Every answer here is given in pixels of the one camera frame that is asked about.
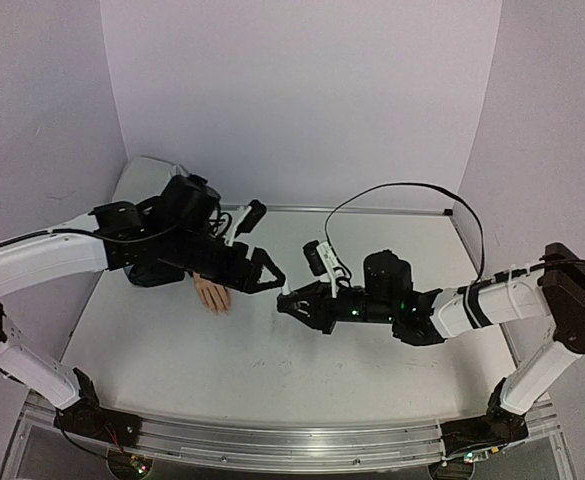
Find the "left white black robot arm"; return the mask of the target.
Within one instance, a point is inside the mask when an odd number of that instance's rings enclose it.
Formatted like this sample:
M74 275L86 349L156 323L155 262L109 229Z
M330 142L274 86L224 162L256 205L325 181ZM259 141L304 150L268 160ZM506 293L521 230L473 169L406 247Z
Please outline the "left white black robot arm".
M257 200L243 207L223 234L210 222L220 196L197 175L175 175L154 197L137 204L101 205L69 222L0 241L0 300L11 293L81 273L153 264L200 275L256 294L285 285L285 274L262 248L237 236L267 212ZM88 437L103 433L107 416L90 378L39 353L0 302L0 371L42 395Z

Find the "mannequin hand with long nails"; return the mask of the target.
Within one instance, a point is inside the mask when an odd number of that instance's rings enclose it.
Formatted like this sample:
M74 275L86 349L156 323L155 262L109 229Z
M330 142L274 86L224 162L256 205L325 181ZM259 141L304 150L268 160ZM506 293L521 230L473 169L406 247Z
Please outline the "mannequin hand with long nails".
M202 304L214 314L228 313L231 306L228 290L199 274L193 275L194 287Z

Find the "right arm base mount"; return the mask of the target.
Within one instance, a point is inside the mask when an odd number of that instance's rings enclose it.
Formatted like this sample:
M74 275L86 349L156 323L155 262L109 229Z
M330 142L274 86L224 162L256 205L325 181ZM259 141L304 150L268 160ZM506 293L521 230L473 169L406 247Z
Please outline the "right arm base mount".
M446 421L441 425L445 458L459 458L470 452L505 447L528 438L529 431L524 415L505 410L501 406L505 378L490 395L483 415Z

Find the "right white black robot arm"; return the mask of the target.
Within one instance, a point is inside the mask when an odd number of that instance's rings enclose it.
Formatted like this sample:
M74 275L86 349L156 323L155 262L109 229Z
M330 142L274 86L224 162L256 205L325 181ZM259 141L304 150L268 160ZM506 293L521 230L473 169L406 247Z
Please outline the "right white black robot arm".
M402 343L426 347L512 321L552 321L543 345L496 387L497 411L525 415L585 356L585 259L560 243L548 245L537 264L427 292L414 288L410 263L390 250L364 259L361 286L342 278L345 269L328 243L310 242L304 254L317 279L296 290L284 288L277 310L324 334L339 322L388 324Z

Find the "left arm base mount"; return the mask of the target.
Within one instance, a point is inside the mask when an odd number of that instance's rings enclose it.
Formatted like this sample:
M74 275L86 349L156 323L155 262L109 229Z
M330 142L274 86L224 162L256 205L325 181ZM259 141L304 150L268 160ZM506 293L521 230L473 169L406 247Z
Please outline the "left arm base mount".
M103 407L93 381L78 368L72 372L78 381L78 399L68 407L56 409L54 426L65 433L110 442L120 448L136 447L141 417Z

